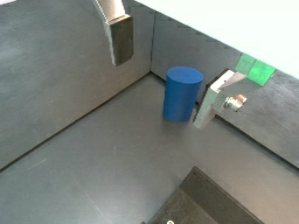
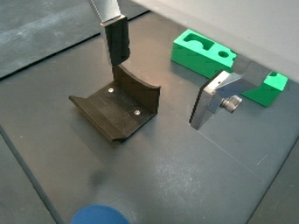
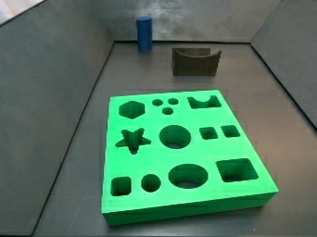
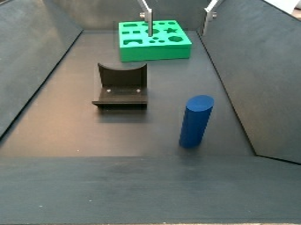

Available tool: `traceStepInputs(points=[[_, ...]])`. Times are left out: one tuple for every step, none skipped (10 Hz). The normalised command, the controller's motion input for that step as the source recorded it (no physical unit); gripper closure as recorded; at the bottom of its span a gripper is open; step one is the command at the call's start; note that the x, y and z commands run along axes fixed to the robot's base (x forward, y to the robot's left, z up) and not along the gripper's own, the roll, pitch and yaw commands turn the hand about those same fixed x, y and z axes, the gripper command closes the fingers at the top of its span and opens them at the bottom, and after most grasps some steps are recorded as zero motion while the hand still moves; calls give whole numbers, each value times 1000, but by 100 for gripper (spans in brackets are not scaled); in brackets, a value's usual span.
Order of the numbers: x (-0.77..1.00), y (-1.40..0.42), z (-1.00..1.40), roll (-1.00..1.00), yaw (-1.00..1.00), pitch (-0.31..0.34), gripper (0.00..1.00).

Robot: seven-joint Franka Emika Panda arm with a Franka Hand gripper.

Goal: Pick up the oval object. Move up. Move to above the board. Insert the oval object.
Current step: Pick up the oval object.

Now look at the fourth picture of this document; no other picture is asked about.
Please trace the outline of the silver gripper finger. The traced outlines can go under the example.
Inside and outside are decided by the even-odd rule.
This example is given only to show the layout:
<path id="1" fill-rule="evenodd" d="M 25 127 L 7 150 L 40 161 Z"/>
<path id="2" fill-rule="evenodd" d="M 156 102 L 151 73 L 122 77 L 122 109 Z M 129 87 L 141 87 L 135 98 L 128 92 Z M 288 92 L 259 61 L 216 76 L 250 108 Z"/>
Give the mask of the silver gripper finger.
<path id="1" fill-rule="evenodd" d="M 137 0 L 139 6 L 141 8 L 140 18 L 144 19 L 144 22 L 148 24 L 148 36 L 152 36 L 152 9 L 147 5 L 145 0 Z"/>
<path id="2" fill-rule="evenodd" d="M 201 26 L 201 34 L 205 34 L 207 31 L 207 27 L 208 27 L 208 21 L 212 19 L 213 17 L 213 10 L 216 8 L 217 5 L 217 0 L 211 0 L 208 3 L 208 6 L 204 8 L 204 22 L 203 22 L 203 26 Z"/>

